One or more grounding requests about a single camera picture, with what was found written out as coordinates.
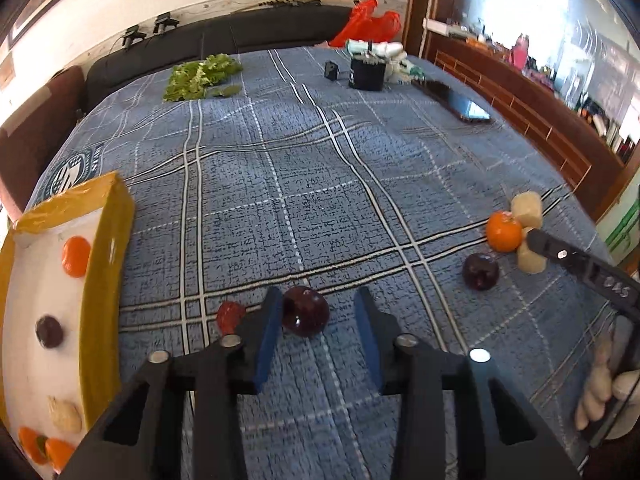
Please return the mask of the gloved right hand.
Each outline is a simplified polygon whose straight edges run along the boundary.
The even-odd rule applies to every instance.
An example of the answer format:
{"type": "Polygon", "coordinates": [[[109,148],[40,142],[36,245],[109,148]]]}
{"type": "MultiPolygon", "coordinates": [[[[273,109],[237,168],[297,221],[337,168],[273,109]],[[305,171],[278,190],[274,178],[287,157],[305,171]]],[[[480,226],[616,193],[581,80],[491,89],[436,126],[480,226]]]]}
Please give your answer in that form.
{"type": "Polygon", "coordinates": [[[639,326],[616,315],[596,339],[591,370],[574,414],[578,431],[617,440],[639,419],[639,326]]]}

